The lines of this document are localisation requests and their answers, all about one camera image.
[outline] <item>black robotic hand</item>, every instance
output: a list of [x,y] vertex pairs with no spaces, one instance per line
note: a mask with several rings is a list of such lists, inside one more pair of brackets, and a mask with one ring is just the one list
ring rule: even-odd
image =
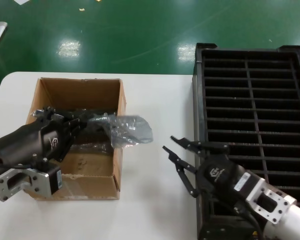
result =
[[84,114],[44,108],[43,115],[0,138],[0,200],[22,189],[50,197],[62,186],[62,162],[78,133],[87,126]]
[[[175,164],[189,194],[197,198],[202,192],[206,192],[218,199],[219,203],[233,212],[234,215],[249,221],[258,232],[259,239],[263,240],[261,225],[264,226],[265,221],[263,219],[261,222],[256,221],[255,211],[247,202],[248,196],[254,190],[260,177],[230,161],[227,145],[218,142],[189,141],[186,138],[176,139],[173,136],[171,139],[184,149],[204,159],[196,169],[163,146],[163,149],[169,153],[168,158]],[[191,185],[185,170],[195,174],[196,187]]]

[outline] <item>green floor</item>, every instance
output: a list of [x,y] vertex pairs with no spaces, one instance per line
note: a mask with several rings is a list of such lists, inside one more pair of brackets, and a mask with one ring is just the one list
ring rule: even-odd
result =
[[300,45],[300,0],[0,0],[0,21],[0,83],[17,71],[192,74],[198,42]]

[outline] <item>plastic bag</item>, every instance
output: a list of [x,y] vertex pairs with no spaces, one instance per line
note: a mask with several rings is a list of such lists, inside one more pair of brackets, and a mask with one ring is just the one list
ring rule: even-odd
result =
[[141,116],[104,115],[91,119],[91,125],[94,125],[93,123],[100,123],[103,126],[114,148],[127,148],[153,141],[152,129]]
[[[98,147],[93,144],[92,139],[102,138],[101,133],[105,133],[110,139],[113,148],[127,148],[138,144],[147,144],[153,141],[153,132],[149,123],[138,115],[124,115],[116,116],[115,114],[108,115],[96,114],[100,113],[99,110],[77,110],[75,115],[88,114],[89,120],[87,121],[87,126],[80,132],[80,136],[85,136],[85,140],[88,142],[81,143],[85,146],[83,148],[87,149],[89,146],[91,148],[97,149]],[[43,115],[43,110],[36,110],[32,113],[32,116],[39,117]],[[52,119],[63,118],[62,115],[54,114]]]

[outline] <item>white table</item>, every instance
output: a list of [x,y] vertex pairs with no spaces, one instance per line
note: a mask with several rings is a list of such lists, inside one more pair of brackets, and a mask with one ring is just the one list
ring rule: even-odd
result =
[[162,149],[194,164],[170,140],[194,138],[192,76],[15,72],[0,86],[0,137],[25,124],[40,77],[122,79],[126,113],[144,117],[154,141],[124,150],[120,200],[37,202],[19,192],[0,202],[0,240],[195,240],[196,201]]

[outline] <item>black cable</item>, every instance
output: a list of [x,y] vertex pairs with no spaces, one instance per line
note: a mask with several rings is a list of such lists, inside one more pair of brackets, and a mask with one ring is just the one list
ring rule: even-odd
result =
[[31,169],[32,166],[30,164],[28,165],[6,165],[6,164],[0,164],[0,168],[2,169]]
[[244,219],[246,219],[255,228],[258,240],[265,240],[264,233],[261,230],[259,223],[255,219],[255,217],[251,215],[251,213],[240,214],[240,216],[242,216]]
[[241,213],[238,214],[236,211],[234,211],[234,209],[232,207],[230,207],[225,202],[223,202],[221,200],[219,200],[218,202],[219,202],[219,204],[221,204],[222,206],[224,206],[225,208],[227,208],[231,212],[233,212],[236,215],[238,215],[238,216],[244,218],[245,220],[247,220],[255,228],[258,240],[265,240],[264,233],[261,230],[259,223],[255,219],[255,217],[252,216],[252,214],[246,208],[244,208],[245,212],[241,212]]

